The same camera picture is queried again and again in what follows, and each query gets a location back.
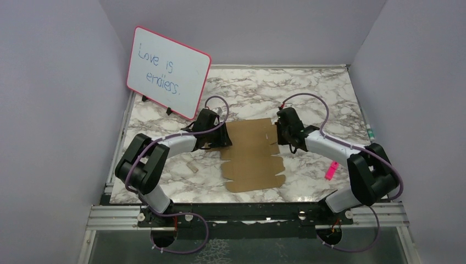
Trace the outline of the brown cardboard box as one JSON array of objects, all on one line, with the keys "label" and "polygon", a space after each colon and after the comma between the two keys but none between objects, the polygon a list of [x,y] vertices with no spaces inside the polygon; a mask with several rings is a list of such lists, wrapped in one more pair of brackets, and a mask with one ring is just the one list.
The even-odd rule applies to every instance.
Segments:
[{"label": "brown cardboard box", "polygon": [[213,148],[224,162],[221,176],[231,193],[281,187],[286,176],[279,157],[276,125],[270,118],[237,120],[226,124],[232,145]]}]

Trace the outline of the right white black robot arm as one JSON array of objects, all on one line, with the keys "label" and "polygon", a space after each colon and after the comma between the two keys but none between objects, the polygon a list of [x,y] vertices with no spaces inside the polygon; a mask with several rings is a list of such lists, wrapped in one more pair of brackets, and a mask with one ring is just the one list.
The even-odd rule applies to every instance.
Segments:
[{"label": "right white black robot arm", "polygon": [[363,146],[324,135],[317,126],[305,126],[292,107],[281,107],[277,116],[279,145],[289,146],[292,153],[303,150],[319,154],[348,170],[349,185],[319,201],[317,216],[321,222],[330,224],[340,212],[359,205],[371,206],[401,188],[401,180],[381,145]]}]

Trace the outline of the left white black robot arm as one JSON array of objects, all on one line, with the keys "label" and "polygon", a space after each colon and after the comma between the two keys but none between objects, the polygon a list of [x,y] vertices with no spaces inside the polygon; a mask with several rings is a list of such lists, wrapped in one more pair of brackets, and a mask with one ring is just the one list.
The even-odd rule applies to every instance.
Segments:
[{"label": "left white black robot arm", "polygon": [[155,139],[139,133],[116,165],[114,175],[135,192],[152,211],[160,226],[172,221],[172,200],[159,185],[166,161],[176,155],[197,150],[232,146],[226,124],[219,113],[204,108],[197,120],[177,134]]}]

